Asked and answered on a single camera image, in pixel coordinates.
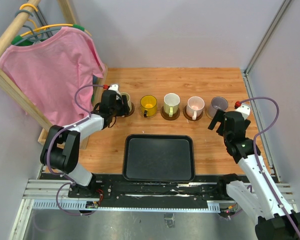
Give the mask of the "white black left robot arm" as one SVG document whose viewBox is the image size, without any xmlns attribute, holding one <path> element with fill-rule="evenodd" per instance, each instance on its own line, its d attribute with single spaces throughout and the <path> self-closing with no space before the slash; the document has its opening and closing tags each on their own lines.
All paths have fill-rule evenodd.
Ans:
<svg viewBox="0 0 300 240">
<path fill-rule="evenodd" d="M 95 132 L 112 127 L 117 117 L 131 112 L 128 97 L 115 90 L 104 90 L 101 102 L 83 119 L 69 125 L 53 125 L 43 146 L 40 162 L 51 172 L 58 170 L 78 187 L 86 198 L 99 193 L 96 176 L 79 163 L 81 141 Z"/>
</svg>

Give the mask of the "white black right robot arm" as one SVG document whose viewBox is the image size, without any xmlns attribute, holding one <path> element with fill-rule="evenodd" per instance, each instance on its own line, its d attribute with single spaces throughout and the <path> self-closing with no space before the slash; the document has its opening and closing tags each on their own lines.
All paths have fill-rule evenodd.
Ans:
<svg viewBox="0 0 300 240">
<path fill-rule="evenodd" d="M 216 188 L 222 200 L 233 199 L 253 221 L 259 240 L 300 240 L 300 212 L 296 212 L 269 174 L 259 148 L 246 137 L 250 124 L 238 110 L 217 110 L 208 129 L 217 133 L 230 156 L 244 171 L 252 190 L 235 173 L 220 178 Z"/>
</svg>

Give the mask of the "white ceramic mug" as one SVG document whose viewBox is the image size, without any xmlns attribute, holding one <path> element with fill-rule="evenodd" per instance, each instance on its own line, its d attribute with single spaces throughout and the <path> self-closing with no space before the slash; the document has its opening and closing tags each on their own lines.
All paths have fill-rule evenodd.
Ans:
<svg viewBox="0 0 300 240">
<path fill-rule="evenodd" d="M 169 118 L 172 118 L 179 110 L 180 97 L 176 93 L 168 93 L 163 101 L 163 111 Z"/>
</svg>

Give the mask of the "purple transparent cup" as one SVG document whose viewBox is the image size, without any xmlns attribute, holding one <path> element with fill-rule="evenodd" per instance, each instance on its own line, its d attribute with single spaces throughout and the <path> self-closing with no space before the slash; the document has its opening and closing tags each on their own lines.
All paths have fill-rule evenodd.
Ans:
<svg viewBox="0 0 300 240">
<path fill-rule="evenodd" d="M 216 96 L 210 102 L 210 106 L 208 108 L 208 114 L 211 118 L 213 118 L 217 110 L 225 111 L 227 110 L 228 106 L 229 106 L 228 101 L 224 97 Z"/>
</svg>

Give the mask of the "yellow transparent cup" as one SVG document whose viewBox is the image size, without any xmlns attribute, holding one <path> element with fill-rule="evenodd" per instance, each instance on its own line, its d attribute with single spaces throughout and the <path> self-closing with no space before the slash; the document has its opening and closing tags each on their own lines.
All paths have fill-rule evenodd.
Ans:
<svg viewBox="0 0 300 240">
<path fill-rule="evenodd" d="M 144 108 L 153 108 L 158 107 L 157 99 L 153 95 L 145 95 L 140 99 L 140 106 Z"/>
</svg>

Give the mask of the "pink ceramic mug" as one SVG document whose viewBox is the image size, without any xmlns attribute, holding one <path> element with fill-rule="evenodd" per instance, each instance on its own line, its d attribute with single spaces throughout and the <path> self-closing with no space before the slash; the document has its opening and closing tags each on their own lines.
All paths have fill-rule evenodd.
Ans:
<svg viewBox="0 0 300 240">
<path fill-rule="evenodd" d="M 192 96 L 188 99 L 185 113 L 191 121 L 199 120 L 203 115 L 205 101 L 199 96 Z"/>
</svg>

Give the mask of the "cream ceramic mug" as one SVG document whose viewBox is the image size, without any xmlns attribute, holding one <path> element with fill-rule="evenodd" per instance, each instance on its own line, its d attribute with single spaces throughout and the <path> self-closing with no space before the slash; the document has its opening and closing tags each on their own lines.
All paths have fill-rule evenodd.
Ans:
<svg viewBox="0 0 300 240">
<path fill-rule="evenodd" d="M 132 105 L 131 105 L 131 97 L 130 97 L 130 95 L 127 93 L 127 92 L 121 92 L 120 93 L 120 96 L 122 96 L 122 95 L 126 95 L 127 96 L 127 100 L 128 100 L 128 106 L 129 106 L 129 112 L 131 111 L 131 107 L 132 107 Z"/>
</svg>

